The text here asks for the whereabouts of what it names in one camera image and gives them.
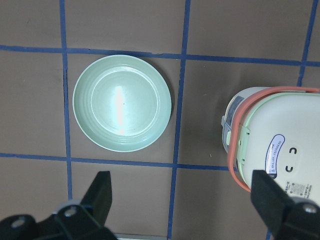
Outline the green plate near left arm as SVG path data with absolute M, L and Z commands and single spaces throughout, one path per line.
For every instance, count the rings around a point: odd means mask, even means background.
M 172 98 L 151 64 L 129 55 L 110 55 L 91 63 L 78 77 L 72 109 L 93 143 L 128 153 L 150 146 L 164 133 Z

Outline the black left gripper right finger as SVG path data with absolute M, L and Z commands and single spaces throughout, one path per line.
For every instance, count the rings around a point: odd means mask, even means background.
M 254 170 L 251 202 L 275 240 L 318 240 L 320 206 L 291 197 L 264 170 Z

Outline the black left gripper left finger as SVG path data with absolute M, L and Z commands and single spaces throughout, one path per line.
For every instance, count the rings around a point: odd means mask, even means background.
M 100 171 L 79 203 L 69 203 L 36 222 L 29 214 L 0 221 L 2 240 L 116 240 L 105 223 L 112 205 L 109 171 Z

